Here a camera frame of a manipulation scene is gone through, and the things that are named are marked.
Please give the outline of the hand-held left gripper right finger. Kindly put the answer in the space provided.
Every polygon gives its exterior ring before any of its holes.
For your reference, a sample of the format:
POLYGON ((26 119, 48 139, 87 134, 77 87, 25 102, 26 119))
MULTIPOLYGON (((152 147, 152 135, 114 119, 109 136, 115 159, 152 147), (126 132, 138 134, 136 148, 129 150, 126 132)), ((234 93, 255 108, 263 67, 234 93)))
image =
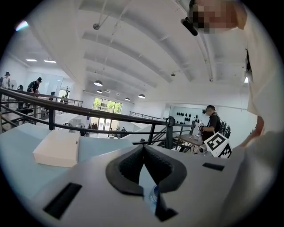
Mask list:
POLYGON ((179 189, 187 176, 186 167, 149 145, 144 146, 144 164, 158 187, 155 215, 160 221, 166 221, 178 213, 167 207, 162 194, 179 189))

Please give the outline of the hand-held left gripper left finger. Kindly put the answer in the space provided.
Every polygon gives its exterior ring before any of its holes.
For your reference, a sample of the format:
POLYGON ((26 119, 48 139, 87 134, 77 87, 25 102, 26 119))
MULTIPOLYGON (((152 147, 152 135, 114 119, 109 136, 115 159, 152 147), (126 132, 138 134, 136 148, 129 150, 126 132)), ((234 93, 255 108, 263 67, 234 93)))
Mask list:
POLYGON ((143 196, 144 189, 139 185, 140 172, 144 165, 144 146, 131 149, 113 159, 106 166, 106 178, 120 193, 143 196))

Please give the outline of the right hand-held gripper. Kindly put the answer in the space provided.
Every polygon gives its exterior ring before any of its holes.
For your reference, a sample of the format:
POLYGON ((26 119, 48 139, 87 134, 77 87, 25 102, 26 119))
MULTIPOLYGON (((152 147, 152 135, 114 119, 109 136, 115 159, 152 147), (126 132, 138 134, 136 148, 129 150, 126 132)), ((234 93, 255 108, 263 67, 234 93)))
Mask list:
POLYGON ((216 133, 204 141, 199 147, 199 152, 204 156, 228 159, 232 154, 232 148, 228 138, 220 133, 216 133))

